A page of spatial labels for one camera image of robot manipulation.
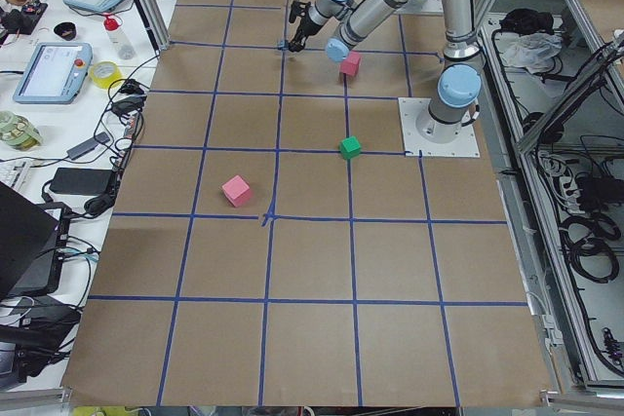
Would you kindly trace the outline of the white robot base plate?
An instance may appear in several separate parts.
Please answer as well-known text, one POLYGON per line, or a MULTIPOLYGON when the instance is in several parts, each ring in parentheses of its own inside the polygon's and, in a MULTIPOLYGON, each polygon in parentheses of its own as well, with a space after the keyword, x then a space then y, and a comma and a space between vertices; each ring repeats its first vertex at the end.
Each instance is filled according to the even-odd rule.
POLYGON ((404 153, 410 157, 479 158, 472 125, 441 124, 429 113, 430 98, 399 97, 404 153))

